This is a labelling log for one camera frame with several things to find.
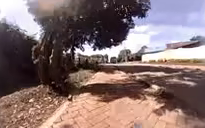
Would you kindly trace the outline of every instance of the tree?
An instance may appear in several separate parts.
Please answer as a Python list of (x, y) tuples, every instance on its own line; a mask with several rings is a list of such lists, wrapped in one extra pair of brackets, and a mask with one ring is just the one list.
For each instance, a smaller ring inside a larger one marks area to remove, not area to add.
[(63, 83), (61, 56), (76, 48), (84, 50), (88, 43), (94, 50), (119, 45), (131, 28), (134, 17), (144, 18), (150, 9), (149, 0), (66, 0), (53, 2), (28, 0), (29, 12), (41, 25), (42, 42), (38, 60), (45, 69), (45, 84)]
[(109, 59), (108, 55), (107, 55), (107, 54), (105, 54), (105, 55), (104, 55), (104, 60), (105, 60), (105, 62), (104, 62), (104, 63), (108, 63), (108, 59)]
[(131, 55), (130, 49), (123, 49), (118, 54), (118, 62), (125, 62), (129, 60), (129, 57)]
[(205, 44), (205, 36), (194, 36), (190, 41), (199, 41), (201, 44)]
[(110, 63), (117, 63), (117, 57), (111, 57)]

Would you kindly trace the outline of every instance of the brick sidewalk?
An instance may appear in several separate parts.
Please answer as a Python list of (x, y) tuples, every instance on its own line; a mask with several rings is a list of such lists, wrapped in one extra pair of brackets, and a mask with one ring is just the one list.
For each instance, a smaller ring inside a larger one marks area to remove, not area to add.
[(121, 98), (109, 103), (82, 94), (69, 104), (54, 122), (53, 128), (205, 128), (205, 122), (176, 109), (162, 115), (154, 113), (160, 106), (151, 97), (147, 100)]
[(142, 98), (136, 86), (92, 87), (75, 98), (51, 128), (205, 128), (205, 120), (196, 114), (168, 107), (170, 103), (153, 96)]

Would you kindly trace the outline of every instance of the distant tree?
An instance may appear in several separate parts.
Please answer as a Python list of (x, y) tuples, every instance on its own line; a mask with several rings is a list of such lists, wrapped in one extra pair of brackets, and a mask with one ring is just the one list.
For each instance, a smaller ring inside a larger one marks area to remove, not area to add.
[(205, 36), (194, 36), (190, 39), (190, 41), (199, 41), (202, 44), (205, 44)]
[(123, 49), (118, 54), (118, 62), (125, 62), (126, 60), (129, 60), (129, 57), (131, 55), (130, 49)]
[(108, 63), (109, 57), (107, 54), (104, 55), (104, 60), (105, 60), (105, 63)]
[(117, 63), (117, 57), (111, 57), (110, 63)]

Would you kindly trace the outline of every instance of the red brick pavement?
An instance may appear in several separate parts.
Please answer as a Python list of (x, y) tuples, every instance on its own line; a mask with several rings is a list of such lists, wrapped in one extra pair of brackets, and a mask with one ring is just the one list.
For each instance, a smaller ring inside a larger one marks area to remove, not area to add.
[(92, 93), (80, 94), (51, 128), (134, 128), (134, 125), (142, 128), (205, 128), (203, 119), (188, 115), (179, 108), (155, 113), (164, 106), (155, 97), (140, 99), (126, 94), (106, 102), (101, 98), (101, 95)]

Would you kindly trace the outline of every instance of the road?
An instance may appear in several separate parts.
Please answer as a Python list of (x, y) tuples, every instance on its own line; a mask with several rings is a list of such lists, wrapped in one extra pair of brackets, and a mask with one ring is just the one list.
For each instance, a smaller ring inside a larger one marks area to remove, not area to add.
[(104, 70), (121, 70), (162, 86), (191, 108), (205, 115), (205, 66), (165, 64), (106, 64)]

